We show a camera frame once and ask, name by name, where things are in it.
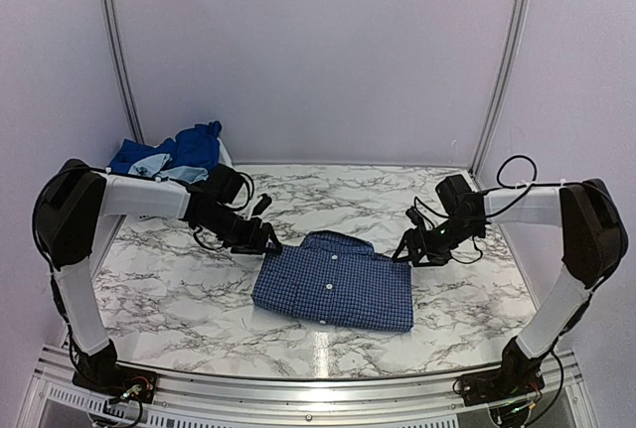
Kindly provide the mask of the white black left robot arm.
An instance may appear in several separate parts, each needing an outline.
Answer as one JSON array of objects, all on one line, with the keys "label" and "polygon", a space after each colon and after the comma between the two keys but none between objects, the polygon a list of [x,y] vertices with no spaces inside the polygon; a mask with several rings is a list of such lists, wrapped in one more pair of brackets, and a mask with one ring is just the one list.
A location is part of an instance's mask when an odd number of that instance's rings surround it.
[{"label": "white black left robot arm", "polygon": [[106,227],[126,216],[184,222],[195,233],[212,233],[237,254],[278,254],[282,245],[263,221],[263,198],[248,216],[235,205],[239,191],[253,191],[249,176],[220,165],[204,183],[117,174],[68,160],[36,197],[31,221],[34,243],[46,261],[54,303],[67,326],[74,383],[101,393],[122,392],[135,382],[148,390],[151,371],[119,364],[96,302],[93,278],[110,247]]}]

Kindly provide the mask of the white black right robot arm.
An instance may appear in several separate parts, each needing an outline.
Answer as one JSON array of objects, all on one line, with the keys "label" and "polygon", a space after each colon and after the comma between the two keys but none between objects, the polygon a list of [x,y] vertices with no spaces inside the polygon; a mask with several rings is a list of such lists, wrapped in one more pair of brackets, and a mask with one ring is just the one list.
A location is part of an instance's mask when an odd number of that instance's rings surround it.
[{"label": "white black right robot arm", "polygon": [[468,405],[519,396],[541,385],[543,360],[625,256],[628,234],[617,205],[600,179],[476,191],[463,176],[451,175],[435,191],[443,206],[441,224],[427,226],[412,206],[406,212],[412,227],[402,235],[394,261],[443,266],[461,243],[485,237],[491,224],[548,227],[555,237],[543,258],[554,267],[553,285],[532,319],[507,342],[498,367],[458,379]]}]

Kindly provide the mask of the blue checked shirt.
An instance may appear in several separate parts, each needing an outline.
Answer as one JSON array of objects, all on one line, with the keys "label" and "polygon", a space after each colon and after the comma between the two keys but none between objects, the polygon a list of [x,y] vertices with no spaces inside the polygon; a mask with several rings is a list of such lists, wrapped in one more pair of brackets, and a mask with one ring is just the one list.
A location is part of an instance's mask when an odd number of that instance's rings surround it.
[{"label": "blue checked shirt", "polygon": [[323,325],[392,333],[414,325],[410,266],[375,252],[367,241],[329,230],[267,254],[252,301]]}]

